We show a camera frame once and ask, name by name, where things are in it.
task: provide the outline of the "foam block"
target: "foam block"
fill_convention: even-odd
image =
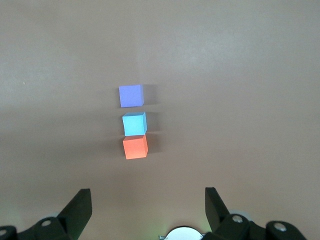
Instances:
[[[123,140],[126,159],[145,158],[148,153],[146,135],[126,136]]]
[[[122,108],[141,107],[144,103],[144,86],[128,85],[119,87]]]
[[[124,135],[145,135],[147,131],[146,112],[128,112],[122,116]]]

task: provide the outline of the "white circular part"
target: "white circular part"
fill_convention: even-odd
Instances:
[[[43,223],[41,223],[42,227],[49,226],[51,224],[51,220],[45,220]]]
[[[7,230],[2,229],[0,230],[0,236],[6,235],[7,234]]]
[[[168,233],[165,240],[201,240],[203,236],[197,230],[182,226]]]
[[[280,231],[280,232],[285,232],[285,231],[287,231],[286,226],[283,225],[283,224],[280,223],[280,222],[276,222],[273,226],[274,226],[275,229],[277,229],[277,230]]]
[[[235,209],[228,209],[230,214],[237,214],[237,215],[242,215],[249,221],[253,221],[252,217],[247,213],[246,211],[240,211],[240,210],[235,210]]]
[[[239,224],[243,222],[242,217],[240,217],[239,215],[234,215],[234,216],[232,217],[232,220],[233,220],[234,222],[236,222],[236,223],[239,223]]]

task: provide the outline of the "bolt head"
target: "bolt head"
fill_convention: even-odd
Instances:
[[[239,215],[234,215],[234,216],[232,217],[232,220],[233,220],[234,222],[236,222],[236,223],[239,223],[239,224],[243,222],[242,217],[240,217]]]
[[[285,231],[287,231],[286,226],[283,225],[283,224],[280,223],[280,222],[276,222],[273,226],[274,226],[275,229],[277,229],[277,230],[280,231],[280,232],[285,232]]]
[[[6,234],[7,234],[7,230],[5,230],[5,229],[0,230],[0,236],[4,236]]]

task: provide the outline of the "purple cube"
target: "purple cube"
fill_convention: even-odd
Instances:
[[[120,86],[119,93],[122,108],[141,107],[145,103],[142,84]]]

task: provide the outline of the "screw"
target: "screw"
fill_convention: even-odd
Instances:
[[[273,224],[274,228],[281,231],[281,232],[285,232],[287,231],[287,228],[285,225],[283,225],[282,223],[280,222],[276,222],[275,224]]]
[[[240,217],[239,215],[234,215],[234,216],[232,217],[232,220],[233,220],[234,222],[236,222],[236,223],[239,223],[239,224],[243,222],[242,217]]]
[[[6,234],[7,234],[7,230],[5,229],[0,230],[0,236],[6,235]]]
[[[49,226],[51,224],[51,220],[45,220],[43,223],[41,223],[42,227]]]

